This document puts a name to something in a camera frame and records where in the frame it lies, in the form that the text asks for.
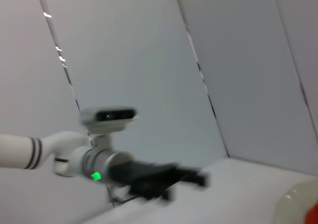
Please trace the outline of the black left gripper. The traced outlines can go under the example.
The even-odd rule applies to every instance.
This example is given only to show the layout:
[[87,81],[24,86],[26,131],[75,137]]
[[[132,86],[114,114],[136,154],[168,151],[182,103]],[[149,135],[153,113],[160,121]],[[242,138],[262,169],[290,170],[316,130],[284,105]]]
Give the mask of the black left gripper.
[[129,161],[109,168],[109,178],[120,187],[130,186],[129,194],[146,200],[172,201],[169,187],[176,181],[209,187],[209,174],[200,169]]

